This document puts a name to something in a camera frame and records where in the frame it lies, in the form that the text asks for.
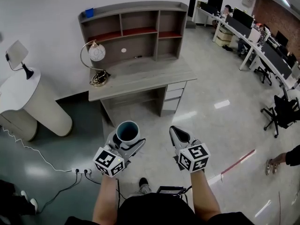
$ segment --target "shoe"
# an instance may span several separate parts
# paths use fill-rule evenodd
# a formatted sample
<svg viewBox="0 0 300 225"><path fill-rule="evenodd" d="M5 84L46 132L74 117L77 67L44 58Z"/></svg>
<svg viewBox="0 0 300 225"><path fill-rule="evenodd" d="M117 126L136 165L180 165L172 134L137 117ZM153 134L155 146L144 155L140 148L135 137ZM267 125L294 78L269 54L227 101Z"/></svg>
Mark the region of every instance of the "shoe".
<svg viewBox="0 0 300 225"><path fill-rule="evenodd" d="M271 173L271 167L272 165L270 164L271 159L267 160L267 165L266 165L266 175L269 175Z"/></svg>
<svg viewBox="0 0 300 225"><path fill-rule="evenodd" d="M279 164L278 164L278 163L276 163L276 164L273 166L273 174L277 173L278 167L279 167Z"/></svg>
<svg viewBox="0 0 300 225"><path fill-rule="evenodd" d="M139 182L139 186L141 187L144 184L149 184L146 178L141 178Z"/></svg>
<svg viewBox="0 0 300 225"><path fill-rule="evenodd" d="M25 199L27 200L27 202L29 203L28 196L27 196L27 193L25 191L21 191L21 196L24 196Z"/></svg>
<svg viewBox="0 0 300 225"><path fill-rule="evenodd" d="M227 45L226 45L225 50L226 50L226 51L229 51L229 52L232 52L232 51L233 51L233 49L232 49L231 47L228 47Z"/></svg>
<svg viewBox="0 0 300 225"><path fill-rule="evenodd" d="M32 198L30 200L30 203L34 206L34 209L36 210L36 213L37 213L37 210L38 210L38 203L37 203L37 201L34 198Z"/></svg>

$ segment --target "white lamp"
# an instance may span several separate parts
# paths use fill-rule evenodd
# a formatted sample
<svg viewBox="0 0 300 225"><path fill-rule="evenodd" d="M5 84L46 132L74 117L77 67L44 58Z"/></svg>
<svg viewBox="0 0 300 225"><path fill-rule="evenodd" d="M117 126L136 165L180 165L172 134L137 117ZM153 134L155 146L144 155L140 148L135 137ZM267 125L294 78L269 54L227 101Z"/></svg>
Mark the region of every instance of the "white lamp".
<svg viewBox="0 0 300 225"><path fill-rule="evenodd" d="M32 77L34 72L32 70L29 70L22 62L27 55L28 55L28 50L26 49L26 47L23 46L23 44L19 40L17 40L14 44L12 44L8 48L5 54L5 58L6 61L8 61L10 68L13 71L18 71L23 68L26 73L26 79L28 80ZM22 68L18 70L14 70L14 68L16 68L20 63L22 64Z"/></svg>
<svg viewBox="0 0 300 225"><path fill-rule="evenodd" d="M105 48L101 44L98 45L96 43L96 40L93 40L93 41L86 43L80 51L80 60L81 60L82 64L84 66L86 66L87 68L98 71L98 72L96 72L92 81L90 81L90 84L94 85L95 87L100 87L100 86L103 86L104 84L106 84L109 74L103 69L90 67L83 62L82 52L83 52L83 49L88 45L91 45L90 49L89 49L90 59L93 61L96 61L96 62L101 61L105 57Z"/></svg>

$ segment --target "red shelf panel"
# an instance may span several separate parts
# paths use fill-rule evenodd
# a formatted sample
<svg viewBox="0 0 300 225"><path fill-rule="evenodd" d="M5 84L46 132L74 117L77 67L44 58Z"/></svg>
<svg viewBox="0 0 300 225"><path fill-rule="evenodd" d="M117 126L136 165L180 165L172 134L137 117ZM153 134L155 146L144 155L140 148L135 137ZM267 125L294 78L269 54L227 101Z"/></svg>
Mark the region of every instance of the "red shelf panel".
<svg viewBox="0 0 300 225"><path fill-rule="evenodd" d="M159 38L181 38L182 35L180 35L177 32L159 32L158 37Z"/></svg>
<svg viewBox="0 0 300 225"><path fill-rule="evenodd" d="M147 27L147 28L133 28L133 29L127 29L123 30L124 36L130 36L130 35L138 35L138 34L144 34L144 33L155 33L157 30L153 27Z"/></svg>
<svg viewBox="0 0 300 225"><path fill-rule="evenodd" d="M101 42L101 41L106 41L106 40L119 38L119 37L121 37L121 31L109 32L109 33L89 37L89 41L97 40L98 42Z"/></svg>

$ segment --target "red tape line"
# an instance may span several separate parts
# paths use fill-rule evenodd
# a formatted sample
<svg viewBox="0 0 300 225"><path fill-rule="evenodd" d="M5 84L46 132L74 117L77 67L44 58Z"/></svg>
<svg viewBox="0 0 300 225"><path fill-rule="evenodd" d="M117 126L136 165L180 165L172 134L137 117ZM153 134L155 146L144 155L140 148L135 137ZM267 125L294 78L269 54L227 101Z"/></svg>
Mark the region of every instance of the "red tape line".
<svg viewBox="0 0 300 225"><path fill-rule="evenodd" d="M221 172L221 176L228 172L230 169L232 169L234 166L236 166L237 164L239 164L241 161L243 161L246 157L250 156L252 153L255 152L255 149L253 149L251 152L249 152L248 154L246 154L245 156L243 156L239 161L237 161L235 164L231 165L230 167L228 167L226 170L224 170L223 172Z"/></svg>

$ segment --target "floor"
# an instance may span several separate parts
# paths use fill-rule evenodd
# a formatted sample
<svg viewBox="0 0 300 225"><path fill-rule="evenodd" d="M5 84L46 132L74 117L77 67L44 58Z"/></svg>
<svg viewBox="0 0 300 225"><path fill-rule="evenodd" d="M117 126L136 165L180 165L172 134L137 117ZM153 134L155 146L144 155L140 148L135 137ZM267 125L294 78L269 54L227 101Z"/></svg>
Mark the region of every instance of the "floor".
<svg viewBox="0 0 300 225"><path fill-rule="evenodd" d="M281 224L293 224L300 215L300 199L296 199L300 189L299 167L281 165L276 175L269 176L264 170L268 158L299 144L299 125L280 129L277 139L274 127L263 130L269 118L261 114L260 109L272 103L280 88L275 81L272 86L262 84L259 76L248 68L239 71L242 59L213 43L211 32L211 28L204 27L186 30L181 54L198 80L188 82L175 115L158 117L151 102L114 111L117 123L134 120L141 136L146 138L145 146L118 175L121 193L128 196L137 190L142 176L149 179L154 192L159 186L190 186L189 173L180 171L173 159L174 148L169 137L169 127L179 125L192 131L210 150L205 173L222 212L242 211L257 225L277 225L281 213ZM215 108L215 104L226 100L229 105ZM90 167L93 169L91 177L101 181L102 175L94 171L91 162L105 137L99 122L99 104L67 102L61 105L74 119L72 134L57 138L41 126L36 140L30 144L39 148L55 167ZM36 152L22 148L6 133L0 132L0 143L0 179L25 189L39 205L75 181L74 174L55 172ZM223 171L250 152L247 159L219 179ZM26 224L53 221L63 224L68 216L91 219L98 189L99 185L82 177L79 185L61 193L42 214L23 219ZM191 205L191 191L188 198Z"/></svg>

